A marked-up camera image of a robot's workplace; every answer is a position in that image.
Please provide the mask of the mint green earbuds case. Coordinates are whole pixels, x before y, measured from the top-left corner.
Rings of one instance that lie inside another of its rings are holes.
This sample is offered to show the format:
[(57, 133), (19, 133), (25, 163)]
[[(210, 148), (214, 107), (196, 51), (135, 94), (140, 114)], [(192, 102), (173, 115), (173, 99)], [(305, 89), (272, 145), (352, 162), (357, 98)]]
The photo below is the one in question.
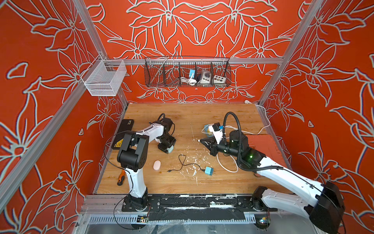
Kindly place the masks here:
[(171, 146), (171, 147), (169, 147), (169, 148), (167, 148), (167, 154), (170, 154), (172, 151), (173, 151), (173, 149), (174, 149), (174, 147), (173, 146)]

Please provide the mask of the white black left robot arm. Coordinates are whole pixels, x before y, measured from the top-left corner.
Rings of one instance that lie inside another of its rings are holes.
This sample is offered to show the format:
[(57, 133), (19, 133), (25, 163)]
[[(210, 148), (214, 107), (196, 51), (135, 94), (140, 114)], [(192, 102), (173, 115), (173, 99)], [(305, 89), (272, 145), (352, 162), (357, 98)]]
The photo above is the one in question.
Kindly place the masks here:
[(143, 167), (148, 156), (149, 143), (158, 142), (158, 149), (169, 154), (173, 151), (176, 139), (169, 133), (174, 126), (171, 119), (162, 113), (150, 126), (141, 131), (126, 131), (118, 151), (117, 161), (126, 172), (129, 181), (129, 194), (126, 203), (137, 211), (148, 206), (148, 189), (144, 182)]

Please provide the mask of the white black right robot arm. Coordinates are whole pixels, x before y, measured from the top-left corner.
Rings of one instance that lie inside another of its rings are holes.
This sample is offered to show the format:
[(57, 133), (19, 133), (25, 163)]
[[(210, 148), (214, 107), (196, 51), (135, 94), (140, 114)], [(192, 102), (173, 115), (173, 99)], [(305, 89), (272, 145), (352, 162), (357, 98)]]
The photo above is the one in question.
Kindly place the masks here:
[(252, 148), (241, 131), (232, 131), (226, 139), (222, 129), (199, 140), (212, 156), (224, 153), (236, 157), (237, 166), (244, 171), (266, 177), (292, 192), (284, 194), (265, 186), (252, 195), (253, 206), (284, 210), (309, 219), (318, 229), (337, 234), (343, 224), (345, 205), (338, 186), (330, 181), (321, 183), (299, 175)]

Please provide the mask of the blue power strip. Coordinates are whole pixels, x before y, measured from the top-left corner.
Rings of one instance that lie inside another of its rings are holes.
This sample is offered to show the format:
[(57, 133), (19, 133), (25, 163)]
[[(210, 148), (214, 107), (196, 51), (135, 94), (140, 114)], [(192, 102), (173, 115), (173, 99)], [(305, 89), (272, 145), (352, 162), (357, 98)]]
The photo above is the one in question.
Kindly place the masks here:
[(208, 137), (213, 135), (213, 132), (209, 129), (209, 124), (206, 124), (201, 131), (203, 134), (206, 134)]

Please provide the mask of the pink earbuds case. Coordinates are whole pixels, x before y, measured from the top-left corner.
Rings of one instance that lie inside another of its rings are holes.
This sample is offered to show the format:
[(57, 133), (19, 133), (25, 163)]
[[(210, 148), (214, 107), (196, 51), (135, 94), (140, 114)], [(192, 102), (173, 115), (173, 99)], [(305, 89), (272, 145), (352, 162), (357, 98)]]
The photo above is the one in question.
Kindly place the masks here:
[(155, 171), (159, 171), (160, 168), (161, 168), (161, 161), (156, 160), (156, 161), (154, 162), (154, 164), (153, 164), (153, 169), (154, 169)]

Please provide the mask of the black flat tool case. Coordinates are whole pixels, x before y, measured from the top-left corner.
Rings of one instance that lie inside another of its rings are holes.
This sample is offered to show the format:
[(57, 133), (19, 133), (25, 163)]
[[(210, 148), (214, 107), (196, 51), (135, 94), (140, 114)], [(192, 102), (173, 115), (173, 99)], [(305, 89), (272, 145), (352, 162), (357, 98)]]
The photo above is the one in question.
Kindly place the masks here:
[(113, 143), (111, 148), (114, 150), (119, 150), (122, 142), (123, 142), (123, 137), (127, 131), (131, 131), (134, 125), (134, 120), (133, 119), (123, 119), (120, 122), (119, 129), (115, 134)]

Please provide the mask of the red plastic toolbox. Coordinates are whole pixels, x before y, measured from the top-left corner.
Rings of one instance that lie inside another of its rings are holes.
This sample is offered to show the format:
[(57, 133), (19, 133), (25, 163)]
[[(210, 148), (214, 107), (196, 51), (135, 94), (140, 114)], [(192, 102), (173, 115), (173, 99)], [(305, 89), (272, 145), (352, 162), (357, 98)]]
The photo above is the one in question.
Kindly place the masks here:
[(281, 166), (287, 167), (282, 153), (271, 135), (248, 136), (248, 144), (250, 147), (264, 153), (267, 157), (271, 158)]

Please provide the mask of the white cube socket adapter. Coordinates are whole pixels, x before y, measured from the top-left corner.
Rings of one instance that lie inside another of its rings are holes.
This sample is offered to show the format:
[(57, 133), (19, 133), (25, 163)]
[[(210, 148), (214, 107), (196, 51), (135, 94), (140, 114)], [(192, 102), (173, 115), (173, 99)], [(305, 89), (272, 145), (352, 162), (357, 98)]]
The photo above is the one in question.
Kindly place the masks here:
[(215, 86), (225, 87), (226, 86), (226, 79), (227, 79), (226, 77), (215, 75), (213, 77), (213, 84)]

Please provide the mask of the white round socket adapter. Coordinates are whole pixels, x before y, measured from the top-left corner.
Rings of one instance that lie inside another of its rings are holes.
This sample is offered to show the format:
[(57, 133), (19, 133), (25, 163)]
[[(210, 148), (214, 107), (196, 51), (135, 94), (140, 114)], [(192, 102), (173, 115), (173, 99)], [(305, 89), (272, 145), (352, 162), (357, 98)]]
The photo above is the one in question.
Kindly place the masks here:
[(211, 82), (211, 73), (207, 70), (203, 70), (200, 76), (200, 84), (210, 84)]

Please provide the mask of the blue white charger in basket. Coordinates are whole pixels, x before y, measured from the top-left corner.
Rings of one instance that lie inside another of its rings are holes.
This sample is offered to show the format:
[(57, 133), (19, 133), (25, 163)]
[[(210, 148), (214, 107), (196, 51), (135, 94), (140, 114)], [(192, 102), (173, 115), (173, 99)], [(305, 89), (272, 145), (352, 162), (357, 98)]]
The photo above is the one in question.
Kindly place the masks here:
[(189, 79), (194, 80), (195, 79), (195, 69), (191, 69), (189, 73)]

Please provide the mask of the teal wall charger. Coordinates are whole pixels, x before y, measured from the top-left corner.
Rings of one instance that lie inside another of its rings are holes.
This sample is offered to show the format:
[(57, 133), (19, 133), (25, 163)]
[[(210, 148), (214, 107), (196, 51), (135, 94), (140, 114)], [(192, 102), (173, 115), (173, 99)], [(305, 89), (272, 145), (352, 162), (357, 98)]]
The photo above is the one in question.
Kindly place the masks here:
[(209, 167), (207, 166), (205, 169), (204, 169), (204, 173), (209, 175), (209, 176), (212, 176), (213, 175), (213, 171), (214, 169), (212, 167)]

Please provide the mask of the white mesh wall basket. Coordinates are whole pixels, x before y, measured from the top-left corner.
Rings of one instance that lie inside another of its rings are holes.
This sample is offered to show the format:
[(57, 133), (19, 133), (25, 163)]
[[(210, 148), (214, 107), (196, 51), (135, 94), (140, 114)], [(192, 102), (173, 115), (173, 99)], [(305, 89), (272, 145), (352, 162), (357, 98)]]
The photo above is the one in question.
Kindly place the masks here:
[(115, 66), (114, 70), (109, 70), (105, 62), (98, 60), (84, 75), (82, 81), (91, 96), (114, 97), (117, 95), (126, 74), (127, 68), (123, 61)]

